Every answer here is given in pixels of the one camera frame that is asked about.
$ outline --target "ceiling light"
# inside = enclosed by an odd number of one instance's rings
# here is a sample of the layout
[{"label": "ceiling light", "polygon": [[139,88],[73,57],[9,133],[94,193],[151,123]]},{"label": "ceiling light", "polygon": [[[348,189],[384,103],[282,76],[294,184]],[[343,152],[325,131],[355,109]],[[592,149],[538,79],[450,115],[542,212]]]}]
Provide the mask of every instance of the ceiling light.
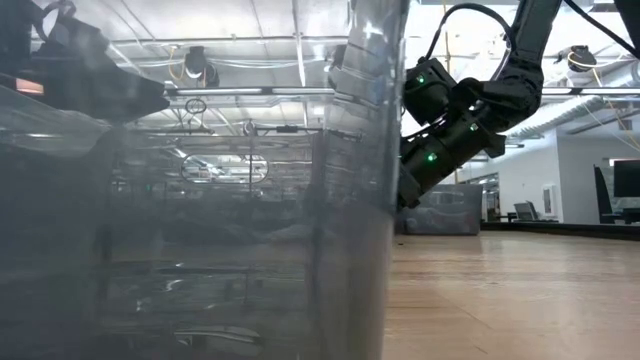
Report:
[{"label": "ceiling light", "polygon": [[277,95],[333,95],[331,88],[278,88],[273,89]]},{"label": "ceiling light", "polygon": [[639,88],[585,88],[580,95],[640,95]]},{"label": "ceiling light", "polygon": [[197,79],[204,73],[207,66],[207,58],[204,56],[204,46],[192,46],[189,53],[184,58],[184,65],[187,75],[192,79]]},{"label": "ceiling light", "polygon": [[262,89],[258,88],[236,88],[236,89],[182,89],[177,90],[177,96],[206,96],[206,95],[256,95],[261,94]]},{"label": "ceiling light", "polygon": [[28,137],[34,137],[34,138],[57,138],[60,137],[60,135],[55,135],[55,134],[26,134]]},{"label": "ceiling light", "polygon": [[587,45],[575,45],[571,47],[571,52],[567,55],[569,69],[577,73],[591,71],[597,64],[595,55],[589,51]]},{"label": "ceiling light", "polygon": [[571,90],[571,88],[544,88],[542,95],[569,95]]}]

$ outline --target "ceiling pipe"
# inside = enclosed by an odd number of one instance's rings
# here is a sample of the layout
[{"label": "ceiling pipe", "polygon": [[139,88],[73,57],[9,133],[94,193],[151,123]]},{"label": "ceiling pipe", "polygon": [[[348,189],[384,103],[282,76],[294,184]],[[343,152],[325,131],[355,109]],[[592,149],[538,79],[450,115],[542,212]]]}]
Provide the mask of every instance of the ceiling pipe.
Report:
[{"label": "ceiling pipe", "polygon": [[142,70],[140,66],[136,65],[136,63],[134,63],[131,59],[129,59],[129,57],[126,56],[122,51],[120,51],[120,49],[118,49],[115,45],[109,44],[109,49],[113,51],[114,54],[118,55],[122,60],[124,60],[127,65],[134,68],[138,72],[138,74],[140,74],[140,76],[146,77],[146,73],[144,72],[144,70]]},{"label": "ceiling pipe", "polygon": [[[224,37],[224,38],[200,38],[200,39],[140,39],[138,40],[112,40],[111,43],[117,46],[208,46],[217,44],[236,44],[236,43],[273,43],[273,42],[296,42],[296,36],[265,36],[265,37]],[[300,36],[302,42],[346,42],[349,40],[347,36]]]},{"label": "ceiling pipe", "polygon": [[601,126],[605,126],[605,125],[609,125],[611,123],[614,123],[616,121],[620,121],[620,120],[625,120],[628,119],[632,116],[636,116],[640,114],[640,110],[638,109],[633,109],[633,110],[623,110],[622,113],[616,113],[616,114],[612,114],[602,120],[599,121],[594,121],[590,124],[586,124],[586,125],[582,125],[579,126],[575,129],[571,129],[569,131],[567,131],[567,135],[578,135],[584,132],[587,132],[589,130],[593,130],[596,128],[599,128]]},{"label": "ceiling pipe", "polygon": [[[634,61],[630,65],[625,65],[612,71],[603,78],[603,85],[606,87],[640,86],[640,72],[638,64],[638,61]],[[595,81],[589,85],[597,86]],[[533,134],[541,134],[545,131],[556,128],[559,125],[602,110],[605,107],[605,104],[606,102],[602,96],[586,95],[578,96],[560,104],[544,106],[529,119],[504,134],[518,138],[526,138]]]},{"label": "ceiling pipe", "polygon": [[[593,96],[640,96],[640,88],[625,87],[620,89],[614,87],[548,87],[542,89],[542,96],[545,100],[554,98],[574,98],[579,95]],[[320,87],[254,87],[254,88],[167,88],[165,97],[173,98],[177,96],[250,96],[250,95],[274,95],[274,96],[333,96],[335,91],[332,88]]]}]

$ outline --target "white wall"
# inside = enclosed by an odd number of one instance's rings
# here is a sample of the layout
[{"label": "white wall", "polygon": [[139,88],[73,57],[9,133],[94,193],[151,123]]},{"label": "white wall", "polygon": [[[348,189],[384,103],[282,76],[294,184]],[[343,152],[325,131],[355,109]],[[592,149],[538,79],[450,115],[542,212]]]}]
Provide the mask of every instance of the white wall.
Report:
[{"label": "white wall", "polygon": [[513,204],[531,201],[538,212],[544,209],[542,188],[556,186],[556,218],[563,221],[560,170],[555,130],[544,139],[524,141],[524,149],[507,149],[507,153],[488,163],[470,163],[458,172],[459,181],[498,173],[500,211],[515,211]]},{"label": "white wall", "polygon": [[456,177],[454,174],[451,174],[449,176],[447,176],[446,178],[444,178],[444,180],[442,180],[440,182],[441,185],[451,185],[451,184],[455,184],[456,183]]},{"label": "white wall", "polygon": [[566,223],[599,224],[594,166],[609,158],[638,158],[640,152],[611,138],[559,137],[562,208]]}]

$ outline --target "desk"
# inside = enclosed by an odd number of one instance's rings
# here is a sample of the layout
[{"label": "desk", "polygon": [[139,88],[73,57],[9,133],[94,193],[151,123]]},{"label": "desk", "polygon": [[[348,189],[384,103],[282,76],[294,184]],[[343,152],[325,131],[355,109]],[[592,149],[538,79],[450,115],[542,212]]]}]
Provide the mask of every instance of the desk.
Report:
[{"label": "desk", "polygon": [[627,225],[640,222],[640,208],[623,209],[622,219]]},{"label": "desk", "polygon": [[500,215],[500,216],[496,216],[497,219],[507,219],[508,222],[512,222],[513,220],[517,220],[518,219],[518,215],[516,213],[507,213],[507,216],[504,215]]}]

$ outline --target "wire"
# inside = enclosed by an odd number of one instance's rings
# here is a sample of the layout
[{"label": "wire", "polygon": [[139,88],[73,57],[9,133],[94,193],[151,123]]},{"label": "wire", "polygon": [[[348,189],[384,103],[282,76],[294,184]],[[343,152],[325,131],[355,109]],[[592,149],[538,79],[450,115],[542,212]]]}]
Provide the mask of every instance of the wire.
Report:
[{"label": "wire", "polygon": [[165,67],[165,66],[178,65],[178,64],[182,64],[182,60],[172,60],[171,62],[168,62],[168,61],[145,61],[145,62],[139,62],[136,65],[141,67],[141,68],[154,68],[154,67]]},{"label": "wire", "polygon": [[427,126],[425,128],[422,128],[422,129],[414,132],[411,135],[403,136],[402,139],[403,140],[411,140],[411,139],[414,139],[414,138],[416,138],[416,137],[418,137],[420,135],[423,135],[423,134],[430,134],[431,131],[433,131],[433,128],[431,127],[431,125],[429,125],[429,126]]},{"label": "wire", "polygon": [[102,5],[104,5],[107,9],[109,9],[109,11],[111,11],[112,13],[114,13],[118,18],[120,18],[120,20],[122,20],[122,22],[129,28],[129,30],[131,30],[131,32],[133,33],[133,37],[135,38],[136,42],[138,43],[138,46],[140,46],[141,49],[144,49],[144,46],[142,46],[142,43],[140,42],[140,36],[138,36],[138,33],[136,32],[136,30],[131,26],[131,24],[129,24],[129,22],[122,17],[122,15],[120,15],[120,13],[118,11],[116,11],[116,9],[114,9],[109,3],[108,0],[100,0],[100,2],[102,3]]},{"label": "wire", "polygon": [[[307,63],[312,63],[317,61],[318,60],[307,60],[307,61],[304,61],[304,63],[307,64]],[[228,61],[228,60],[210,60],[210,62],[217,65],[221,65],[221,66],[230,66],[230,67],[243,68],[243,69],[281,69],[285,67],[298,66],[297,62],[288,62],[288,63],[281,63],[281,64],[273,64],[273,65],[259,65],[260,63],[257,63],[257,62]]]},{"label": "wire", "polygon": [[[593,69],[593,76],[596,78],[596,82],[598,82],[598,86],[603,87],[602,86],[602,81],[600,81],[600,76],[598,76],[598,72],[596,71],[596,69]],[[616,108],[613,106],[613,104],[611,103],[611,101],[609,101],[608,99],[605,99],[605,101],[607,102],[607,104],[609,104],[609,107],[611,108],[611,110],[613,110],[616,119],[618,120],[618,123],[620,124],[620,127],[624,130],[625,134],[627,134],[627,137],[631,140],[631,142],[633,142],[638,149],[640,149],[640,144],[638,144],[638,142],[636,141],[636,139],[633,137],[633,135],[631,135],[631,132],[627,129],[626,126],[624,126],[624,123],[622,122],[622,119],[620,119],[620,116],[618,115],[618,111],[616,111]]]},{"label": "wire", "polygon": [[[447,0],[442,0],[442,10],[447,13]],[[451,74],[451,51],[449,51],[449,31],[444,32],[445,62],[447,63],[447,72]]]},{"label": "wire", "polygon": [[640,149],[636,148],[635,146],[631,145],[630,143],[626,142],[623,138],[619,137],[618,135],[616,135],[616,133],[614,133],[613,131],[611,131],[611,129],[609,129],[608,127],[605,126],[605,124],[602,123],[602,121],[600,121],[592,112],[591,110],[589,110],[589,107],[582,104],[582,106],[584,107],[585,110],[587,110],[587,112],[589,113],[589,115],[591,115],[591,117],[598,123],[600,124],[600,126],[605,129],[609,134],[613,135],[613,137],[615,137],[616,139],[622,141],[624,144],[626,144],[627,146],[629,146],[630,148],[632,148],[635,151],[640,152]]},{"label": "wire", "polygon": [[575,52],[573,52],[573,51],[572,51],[572,52],[570,52],[570,53],[569,53],[569,55],[567,55],[567,60],[569,60],[569,62],[571,62],[571,63],[573,63],[573,64],[576,64],[576,65],[578,65],[578,66],[582,66],[582,67],[584,67],[584,68],[589,68],[589,69],[597,69],[597,68],[601,68],[601,67],[609,66],[609,65],[612,65],[612,64],[615,64],[615,63],[619,63],[619,62],[622,62],[622,61],[630,61],[630,60],[631,60],[631,59],[629,59],[629,60],[622,60],[622,57],[624,56],[624,53],[621,51],[621,52],[620,52],[620,55],[618,55],[618,58],[617,58],[617,59],[612,60],[612,61],[609,61],[609,62],[608,62],[608,63],[606,63],[606,64],[589,65],[589,64],[583,64],[583,63],[581,63],[581,62],[578,62],[578,61],[573,60],[573,59],[571,58],[571,56],[573,56],[573,55],[575,55],[575,54],[576,54],[576,53],[575,53]]},{"label": "wire", "polygon": [[182,59],[182,70],[180,72],[180,77],[177,77],[173,73],[173,68],[172,68],[172,65],[171,65],[171,61],[173,60],[173,54],[174,54],[175,51],[176,51],[176,48],[171,48],[171,55],[169,55],[169,75],[171,75],[173,80],[180,81],[184,77],[185,61],[186,61],[187,55],[185,55],[184,59]]},{"label": "wire", "polygon": [[142,21],[140,21],[140,18],[138,18],[138,16],[136,15],[136,13],[134,13],[131,8],[129,7],[129,5],[127,5],[127,3],[124,0],[120,0],[120,3],[124,6],[124,8],[127,10],[127,12],[129,12],[129,15],[131,15],[137,22],[138,24],[140,24],[140,26],[144,29],[144,31],[147,32],[147,34],[149,34],[149,36],[151,36],[151,38],[153,39],[153,41],[156,41],[156,37],[153,36],[153,34],[151,33],[151,31],[149,31],[149,28],[147,28],[144,23]]},{"label": "wire", "polygon": [[496,71],[491,76],[491,80],[497,80],[498,76],[502,73],[502,69],[507,66],[507,62],[509,61],[509,55],[511,55],[511,47],[507,44],[507,48],[504,50],[504,54],[502,55],[502,60],[500,60],[500,65],[496,69]]},{"label": "wire", "polygon": [[551,83],[554,83],[554,82],[562,81],[564,79],[567,79],[567,80],[570,81],[570,79],[569,79],[569,70],[564,70],[559,76],[554,77],[553,79],[550,79],[550,80],[546,80],[544,82],[544,86],[547,86],[547,85],[549,85]]},{"label": "wire", "polygon": [[[207,62],[207,64],[208,64],[208,65],[211,65],[211,68],[213,69],[213,76],[211,76],[211,79],[212,79],[213,81],[215,81],[216,76],[218,76],[218,68],[214,66],[214,65],[215,65],[215,63],[214,63],[214,62],[212,62],[212,61],[208,61],[208,62]],[[204,68],[204,78],[205,78],[205,80],[204,80],[204,81],[205,81],[205,83],[204,83],[204,87],[207,87],[207,83],[206,83],[206,81],[207,81],[207,80],[206,80],[206,79],[207,79],[207,67],[206,67],[206,66],[205,66],[205,68]]]},{"label": "wire", "polygon": [[617,42],[620,46],[622,46],[625,50],[630,52],[633,56],[640,59],[640,52],[638,52],[636,48],[629,45],[629,43],[624,41],[624,39],[622,39],[620,36],[616,35],[616,33],[609,30],[606,26],[599,23],[596,19],[589,16],[589,14],[584,12],[584,10],[582,10],[580,6],[576,5],[576,3],[573,2],[573,0],[564,0],[564,2],[566,2],[567,5],[569,5],[569,7],[573,9],[573,11],[577,12],[578,15],[582,16],[582,18],[585,19],[588,23],[590,23],[591,25],[595,26],[598,30],[605,33],[608,37],[613,39],[613,41]]},{"label": "wire", "polygon": [[429,59],[429,58],[431,58],[431,55],[433,55],[433,50],[435,49],[436,44],[438,42],[438,39],[440,38],[440,33],[442,32],[442,27],[447,22],[447,19],[449,18],[449,16],[451,16],[451,14],[453,14],[454,12],[456,12],[458,10],[462,10],[462,9],[474,10],[474,11],[481,12],[481,13],[489,16],[490,18],[494,19],[495,21],[497,21],[502,26],[502,28],[504,29],[505,35],[509,39],[509,45],[511,46],[511,50],[512,51],[516,50],[516,37],[515,37],[515,34],[514,34],[513,30],[511,29],[511,27],[509,26],[509,24],[507,24],[507,22],[504,21],[502,16],[500,16],[500,14],[498,14],[497,12],[491,10],[490,8],[488,8],[488,7],[484,6],[484,5],[465,3],[465,4],[458,4],[458,5],[452,6],[451,9],[449,9],[449,11],[447,11],[444,14],[444,16],[442,17],[442,20],[440,21],[440,25],[438,26],[438,30],[436,31],[436,33],[435,33],[435,35],[433,37],[433,41],[431,42],[431,46],[429,47],[429,51],[427,52],[427,55],[425,56],[425,59]]}]

